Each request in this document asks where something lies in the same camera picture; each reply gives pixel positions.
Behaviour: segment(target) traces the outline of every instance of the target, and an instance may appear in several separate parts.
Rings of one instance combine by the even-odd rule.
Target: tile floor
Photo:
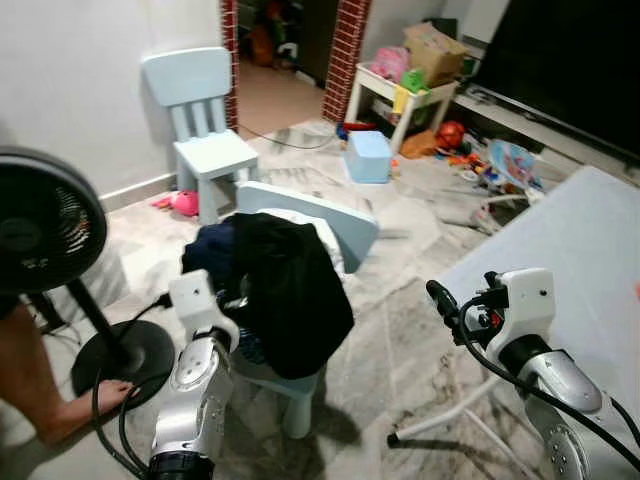
[[[315,145],[333,127],[307,122],[278,132],[291,143]],[[443,225],[438,215],[465,217],[477,198],[447,191],[464,182],[435,159],[406,160],[386,185],[357,185],[345,176],[339,142],[296,150],[252,140],[265,182],[298,189],[371,212],[381,226],[361,269],[345,281],[356,325],[327,364],[313,405],[312,431],[303,440],[279,428],[283,404],[275,394],[237,380],[227,409],[218,479],[413,480],[525,478],[469,421],[433,430],[402,448],[386,436],[398,427],[446,410],[482,382],[484,373],[451,342],[425,298],[424,283],[453,265],[486,237]],[[182,247],[197,230],[189,219],[149,207],[144,201],[109,214],[110,242],[118,252],[128,294],[106,309],[121,321],[165,291],[179,272]],[[176,343],[183,330],[171,310],[147,317],[165,326]],[[91,335],[77,322],[83,339]],[[70,394],[68,371],[75,351],[47,339],[56,379]],[[134,448],[149,451],[163,393],[129,415]],[[540,478],[550,478],[538,438],[523,419],[513,389],[504,386],[478,403],[475,412],[516,450]],[[28,424],[0,408],[4,438],[0,478],[11,480],[128,479],[88,429],[57,449],[33,439]],[[114,421],[106,425],[115,439]]]
[[[288,70],[258,67],[240,61],[238,114],[241,125],[265,134],[320,116],[324,90]],[[244,139],[255,137],[240,128]]]

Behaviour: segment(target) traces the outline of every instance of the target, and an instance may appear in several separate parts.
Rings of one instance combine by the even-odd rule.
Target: person's foot
[[[120,405],[133,388],[130,382],[103,380],[98,388],[98,411],[107,413]],[[47,425],[38,430],[38,438],[47,444],[55,445],[91,420],[91,395],[89,391],[70,402],[63,403],[56,414],[47,421]]]

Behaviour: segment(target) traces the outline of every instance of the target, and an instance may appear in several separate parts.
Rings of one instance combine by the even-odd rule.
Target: person's leg
[[[131,388],[128,382],[103,381],[100,412],[119,405]],[[63,440],[91,419],[90,392],[70,402],[60,396],[40,332],[22,304],[0,317],[0,398],[20,410],[47,444]]]

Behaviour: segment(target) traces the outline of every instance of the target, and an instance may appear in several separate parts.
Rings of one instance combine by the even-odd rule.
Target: light blue chair
[[[196,190],[197,184],[200,223],[216,223],[222,194],[212,180],[244,168],[258,179],[258,154],[225,122],[231,56],[222,47],[179,50],[145,58],[142,70],[154,98],[171,114],[178,189]]]
[[[273,185],[246,182],[238,188],[237,201],[241,213],[256,213],[262,208],[284,208],[324,218],[340,245],[345,273],[354,273],[360,267],[378,237],[378,224],[370,215]],[[289,437],[302,438],[309,433],[311,400],[318,382],[317,373],[286,380],[266,365],[249,362],[240,349],[233,353],[232,361],[236,373],[246,380],[289,397],[283,419],[283,429]]]

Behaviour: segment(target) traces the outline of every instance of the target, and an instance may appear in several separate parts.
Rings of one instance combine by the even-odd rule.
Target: black jacket
[[[353,327],[353,313],[329,254],[311,224],[236,214],[232,272],[248,275],[247,328],[283,378],[317,372]]]

